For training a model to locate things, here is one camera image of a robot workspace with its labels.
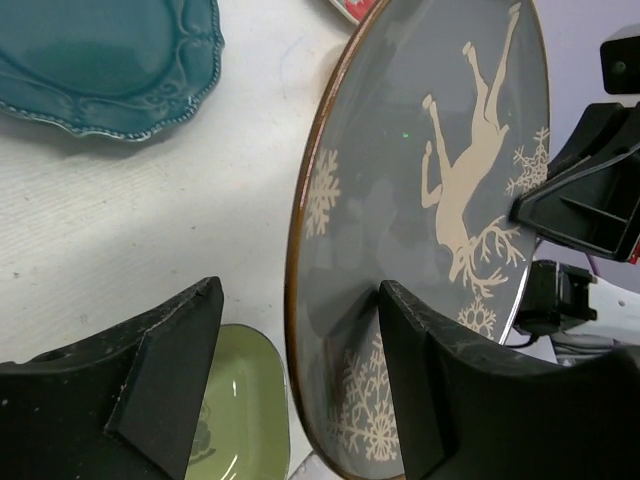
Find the teal scalloped plate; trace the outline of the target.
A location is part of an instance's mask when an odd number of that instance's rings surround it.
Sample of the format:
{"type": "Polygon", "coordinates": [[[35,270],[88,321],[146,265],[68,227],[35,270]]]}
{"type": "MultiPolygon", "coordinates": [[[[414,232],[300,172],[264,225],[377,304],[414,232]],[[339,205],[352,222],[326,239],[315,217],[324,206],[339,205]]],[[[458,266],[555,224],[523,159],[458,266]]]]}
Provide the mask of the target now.
{"type": "Polygon", "coordinates": [[[198,112],[224,44],[215,1],[4,1],[1,111],[144,141],[198,112]]]}

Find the grey reindeer plate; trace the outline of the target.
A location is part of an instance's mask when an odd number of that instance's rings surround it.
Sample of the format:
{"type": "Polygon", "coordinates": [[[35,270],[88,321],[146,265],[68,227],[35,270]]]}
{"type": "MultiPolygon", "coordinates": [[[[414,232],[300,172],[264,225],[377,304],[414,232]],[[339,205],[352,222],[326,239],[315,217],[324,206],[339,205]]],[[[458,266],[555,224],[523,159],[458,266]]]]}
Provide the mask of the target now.
{"type": "Polygon", "coordinates": [[[506,340],[536,242],[508,216],[543,181],[548,138],[531,1],[378,1],[346,44],[304,150],[284,285],[294,402],[340,477],[404,475],[381,282],[506,340]]]}

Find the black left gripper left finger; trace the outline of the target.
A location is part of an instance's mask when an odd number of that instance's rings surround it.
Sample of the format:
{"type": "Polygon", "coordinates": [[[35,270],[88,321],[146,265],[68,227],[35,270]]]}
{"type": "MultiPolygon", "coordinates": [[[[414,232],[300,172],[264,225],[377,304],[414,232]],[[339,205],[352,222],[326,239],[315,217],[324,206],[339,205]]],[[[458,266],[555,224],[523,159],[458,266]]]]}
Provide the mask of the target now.
{"type": "Polygon", "coordinates": [[[73,344],[1,366],[5,479],[182,479],[224,304],[208,277],[73,344]]]}

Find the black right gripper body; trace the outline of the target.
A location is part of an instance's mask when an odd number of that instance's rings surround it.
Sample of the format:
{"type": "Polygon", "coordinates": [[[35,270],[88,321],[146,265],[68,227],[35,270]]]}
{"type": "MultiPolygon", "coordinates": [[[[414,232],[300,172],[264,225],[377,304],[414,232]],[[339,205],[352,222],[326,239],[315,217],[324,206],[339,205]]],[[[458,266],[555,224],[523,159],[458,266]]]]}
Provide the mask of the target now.
{"type": "MultiPolygon", "coordinates": [[[[639,25],[620,29],[599,50],[603,86],[610,95],[639,94],[639,25]]],[[[639,102],[624,107],[620,102],[592,103],[584,111],[587,165],[602,165],[624,158],[639,149],[639,102]]]]}

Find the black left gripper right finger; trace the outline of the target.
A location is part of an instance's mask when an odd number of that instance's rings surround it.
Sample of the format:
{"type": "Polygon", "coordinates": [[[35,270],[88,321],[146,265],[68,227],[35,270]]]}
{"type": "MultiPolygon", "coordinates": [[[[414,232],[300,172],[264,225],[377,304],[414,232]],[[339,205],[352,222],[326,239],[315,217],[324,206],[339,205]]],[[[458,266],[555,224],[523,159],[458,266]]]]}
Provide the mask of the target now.
{"type": "Polygon", "coordinates": [[[639,351],[562,367],[492,342],[395,281],[380,330],[409,479],[635,479],[639,351]]]}

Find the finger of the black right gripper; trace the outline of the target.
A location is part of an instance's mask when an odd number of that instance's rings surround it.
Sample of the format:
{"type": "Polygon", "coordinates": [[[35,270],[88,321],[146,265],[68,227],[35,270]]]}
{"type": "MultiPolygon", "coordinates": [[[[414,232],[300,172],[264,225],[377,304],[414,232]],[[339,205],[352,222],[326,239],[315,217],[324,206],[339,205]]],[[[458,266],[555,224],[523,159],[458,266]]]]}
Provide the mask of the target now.
{"type": "Polygon", "coordinates": [[[639,147],[618,147],[579,162],[518,197],[509,219],[555,244],[636,262],[639,147]]]}

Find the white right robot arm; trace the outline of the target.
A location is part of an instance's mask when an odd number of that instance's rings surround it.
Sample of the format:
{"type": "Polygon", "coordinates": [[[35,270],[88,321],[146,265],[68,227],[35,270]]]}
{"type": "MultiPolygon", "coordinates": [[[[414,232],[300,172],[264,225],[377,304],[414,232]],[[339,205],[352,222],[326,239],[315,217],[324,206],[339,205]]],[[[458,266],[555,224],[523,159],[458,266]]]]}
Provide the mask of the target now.
{"type": "MultiPolygon", "coordinates": [[[[510,220],[540,239],[618,263],[639,258],[639,107],[591,103],[543,182],[510,220]]],[[[588,270],[536,260],[515,329],[548,337],[563,364],[639,343],[639,296],[588,270]]]]}

